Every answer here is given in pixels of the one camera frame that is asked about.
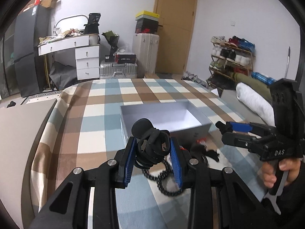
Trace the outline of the person's right hand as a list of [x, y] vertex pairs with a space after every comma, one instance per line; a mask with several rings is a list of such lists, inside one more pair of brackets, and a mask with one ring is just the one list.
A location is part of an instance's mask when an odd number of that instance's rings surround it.
[[[290, 185], [299, 175], [301, 160], [298, 158], [283, 159], [278, 167], [281, 171], [288, 171], [285, 186]], [[264, 162], [262, 165], [262, 179], [267, 188], [272, 188], [277, 181], [275, 176], [275, 167], [270, 162]]]

